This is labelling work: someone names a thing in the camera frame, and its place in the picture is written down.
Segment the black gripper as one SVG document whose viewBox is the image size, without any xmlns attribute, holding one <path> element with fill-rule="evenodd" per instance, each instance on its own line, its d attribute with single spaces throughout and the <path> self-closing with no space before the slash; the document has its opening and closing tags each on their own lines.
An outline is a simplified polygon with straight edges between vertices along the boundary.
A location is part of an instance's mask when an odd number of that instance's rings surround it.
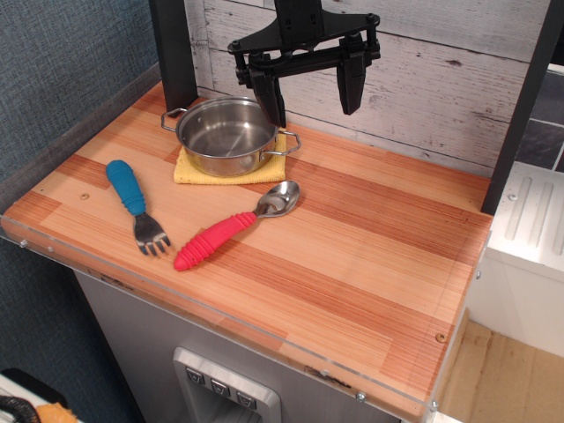
<svg viewBox="0 0 564 423">
<path fill-rule="evenodd" d="M 352 115 L 360 107 L 366 68 L 380 57 L 380 17 L 329 12 L 320 1 L 277 1 L 275 11 L 267 27 L 229 44 L 238 82 L 252 83 L 267 121 L 283 128 L 278 79 L 335 67 L 343 112 Z"/>
</svg>

